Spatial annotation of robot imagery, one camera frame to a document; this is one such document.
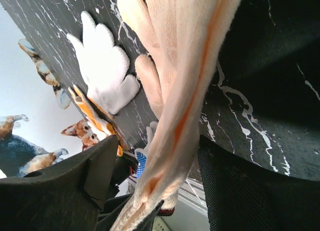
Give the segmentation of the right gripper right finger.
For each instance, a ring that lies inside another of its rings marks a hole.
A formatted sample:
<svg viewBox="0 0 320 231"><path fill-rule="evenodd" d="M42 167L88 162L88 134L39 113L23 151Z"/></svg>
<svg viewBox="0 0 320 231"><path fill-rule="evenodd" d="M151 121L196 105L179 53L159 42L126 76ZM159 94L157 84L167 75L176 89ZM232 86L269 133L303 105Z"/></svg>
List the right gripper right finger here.
<svg viewBox="0 0 320 231"><path fill-rule="evenodd" d="M320 183L270 171L205 136L197 151L212 231L317 231Z"/></svg>

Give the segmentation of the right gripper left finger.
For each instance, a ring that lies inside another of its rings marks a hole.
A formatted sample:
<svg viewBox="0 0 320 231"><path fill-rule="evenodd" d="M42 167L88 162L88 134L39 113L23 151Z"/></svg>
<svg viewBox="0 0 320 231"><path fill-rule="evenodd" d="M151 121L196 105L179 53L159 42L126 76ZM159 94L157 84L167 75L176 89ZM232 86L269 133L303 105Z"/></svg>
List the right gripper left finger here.
<svg viewBox="0 0 320 231"><path fill-rule="evenodd" d="M118 139L57 164L0 181L2 231L94 231L104 208L117 156Z"/></svg>

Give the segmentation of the cream glove red cuff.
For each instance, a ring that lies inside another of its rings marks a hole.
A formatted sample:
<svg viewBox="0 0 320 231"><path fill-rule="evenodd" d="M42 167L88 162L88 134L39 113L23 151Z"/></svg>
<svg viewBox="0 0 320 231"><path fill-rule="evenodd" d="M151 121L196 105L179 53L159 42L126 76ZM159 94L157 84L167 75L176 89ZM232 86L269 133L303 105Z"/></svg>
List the cream glove red cuff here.
<svg viewBox="0 0 320 231"><path fill-rule="evenodd" d="M135 191L112 225L132 231L162 204L172 210L198 149L199 119L241 0L117 0L148 55L135 70L158 125Z"/></svg>

